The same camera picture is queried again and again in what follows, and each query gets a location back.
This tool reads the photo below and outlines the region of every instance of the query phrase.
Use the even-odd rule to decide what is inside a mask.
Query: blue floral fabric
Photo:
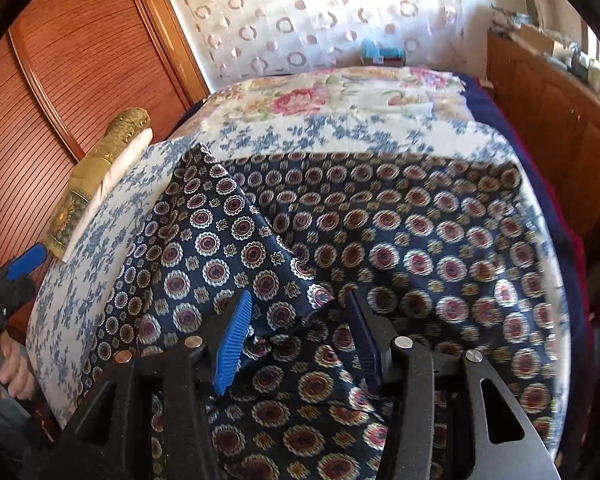
[[[240,371],[208,400],[232,478],[372,478],[391,404],[366,392],[344,316],[358,288],[398,333],[459,355],[480,349],[547,444],[555,333],[535,234],[513,207],[513,164],[422,154],[290,153],[219,164],[185,153],[96,322],[80,393],[121,349],[164,351],[247,288]],[[432,475],[442,475],[437,399]],[[159,397],[154,472],[164,459]]]

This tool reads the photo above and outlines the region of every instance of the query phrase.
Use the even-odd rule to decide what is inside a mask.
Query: gold cushion
[[[78,162],[54,208],[43,239],[56,257],[64,255],[75,227],[113,162],[149,122],[149,114],[142,108],[124,110],[109,123],[104,136]]]

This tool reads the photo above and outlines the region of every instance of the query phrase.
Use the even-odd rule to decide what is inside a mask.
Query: white curtain with circles
[[[362,41],[409,64],[465,60],[462,0],[171,0],[209,88],[360,64]]]

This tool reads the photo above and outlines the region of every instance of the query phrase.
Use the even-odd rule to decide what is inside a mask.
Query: pink rose pattern
[[[281,95],[271,103],[274,113],[287,115],[317,114],[327,104],[325,92],[315,88],[298,88]]]
[[[435,89],[442,89],[449,85],[448,78],[441,76],[438,72],[429,68],[413,66],[411,67],[411,73],[424,86],[433,86]]]

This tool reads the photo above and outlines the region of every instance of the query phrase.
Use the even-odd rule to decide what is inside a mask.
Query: dark blue sheet
[[[563,456],[560,475],[565,480],[574,476],[580,441],[582,435],[586,432],[587,409],[593,391],[592,332],[584,309],[583,294],[586,292],[581,290],[580,287],[581,280],[575,264],[574,246],[561,221],[560,213],[556,210],[554,199],[526,147],[522,145],[519,137],[514,133],[513,127],[475,79],[464,74],[459,74],[459,77],[466,83],[464,96],[475,120],[496,128],[506,137],[516,151],[516,155],[525,169],[542,208],[560,264],[560,272],[562,273],[564,290],[569,305],[571,329],[569,404],[560,442],[560,450]]]

